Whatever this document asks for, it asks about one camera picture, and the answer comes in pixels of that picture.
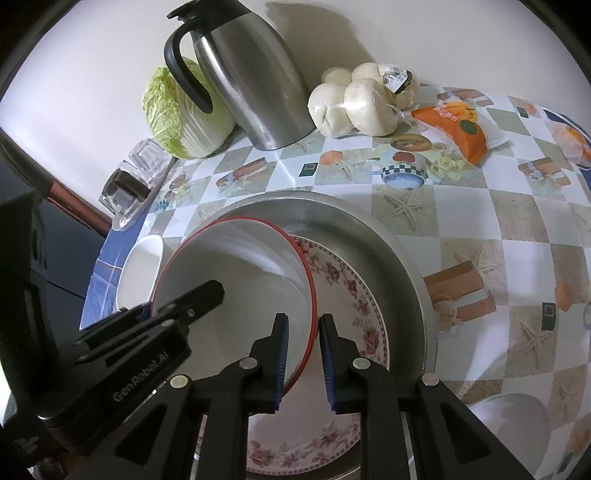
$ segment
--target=orange snack package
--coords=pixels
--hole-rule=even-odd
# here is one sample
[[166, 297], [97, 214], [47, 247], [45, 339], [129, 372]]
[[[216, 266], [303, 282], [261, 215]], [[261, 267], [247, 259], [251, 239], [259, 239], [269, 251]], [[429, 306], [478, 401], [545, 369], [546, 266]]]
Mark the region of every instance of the orange snack package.
[[476, 164], [491, 149], [503, 144], [502, 131], [478, 108], [457, 98], [412, 111], [417, 120], [443, 130], [470, 163]]

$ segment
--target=black lid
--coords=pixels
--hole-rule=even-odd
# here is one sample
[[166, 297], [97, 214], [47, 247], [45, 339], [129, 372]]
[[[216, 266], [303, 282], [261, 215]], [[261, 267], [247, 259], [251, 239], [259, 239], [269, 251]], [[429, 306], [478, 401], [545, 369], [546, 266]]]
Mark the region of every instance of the black lid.
[[192, 0], [171, 11], [167, 17], [178, 17], [182, 21], [195, 19], [191, 37], [196, 41], [217, 27], [247, 13], [250, 10], [238, 0]]

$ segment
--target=floral plate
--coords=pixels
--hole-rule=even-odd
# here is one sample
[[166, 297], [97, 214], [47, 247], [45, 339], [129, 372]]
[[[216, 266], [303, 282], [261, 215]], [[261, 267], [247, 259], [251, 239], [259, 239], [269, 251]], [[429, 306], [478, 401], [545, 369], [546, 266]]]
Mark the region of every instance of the floral plate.
[[[388, 338], [375, 299], [357, 273], [315, 242], [295, 238], [310, 266], [318, 313], [332, 313], [339, 335], [359, 352], [388, 367]], [[275, 415], [250, 418], [250, 472], [294, 475], [319, 468], [347, 452], [360, 438], [358, 414], [335, 415], [326, 400], [318, 339], [301, 377]]]

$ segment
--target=stainless steel pot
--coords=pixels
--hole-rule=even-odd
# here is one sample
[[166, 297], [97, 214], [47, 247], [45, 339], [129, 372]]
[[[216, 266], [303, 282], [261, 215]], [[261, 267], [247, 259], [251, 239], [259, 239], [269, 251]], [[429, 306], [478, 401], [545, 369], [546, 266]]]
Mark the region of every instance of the stainless steel pot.
[[[402, 245], [381, 223], [355, 205], [313, 192], [250, 197], [229, 205], [207, 222], [230, 216], [268, 220], [287, 233], [332, 250], [357, 271], [378, 302], [388, 333], [390, 371], [410, 378], [434, 371], [436, 328], [427, 288]], [[282, 478], [352, 480], [359, 477], [360, 460], [357, 444], [324, 467]], [[247, 478], [269, 480], [254, 473]]]

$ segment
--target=white bowl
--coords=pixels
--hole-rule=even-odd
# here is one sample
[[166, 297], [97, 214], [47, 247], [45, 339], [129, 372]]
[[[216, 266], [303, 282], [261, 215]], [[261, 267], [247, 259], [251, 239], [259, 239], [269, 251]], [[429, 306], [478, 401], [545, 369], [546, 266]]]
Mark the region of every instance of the white bowl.
[[526, 470], [535, 475], [550, 442], [548, 411], [524, 393], [501, 393], [470, 407]]
[[131, 248], [115, 296], [118, 309], [130, 309], [150, 300], [156, 279], [172, 253], [159, 235], [148, 235]]
[[218, 280], [223, 303], [191, 324], [191, 355], [178, 369], [192, 379], [217, 375], [271, 334], [276, 313], [289, 318], [285, 392], [310, 357], [317, 331], [316, 291], [295, 241], [263, 220], [229, 218], [188, 237], [170, 258], [152, 310], [192, 288]]

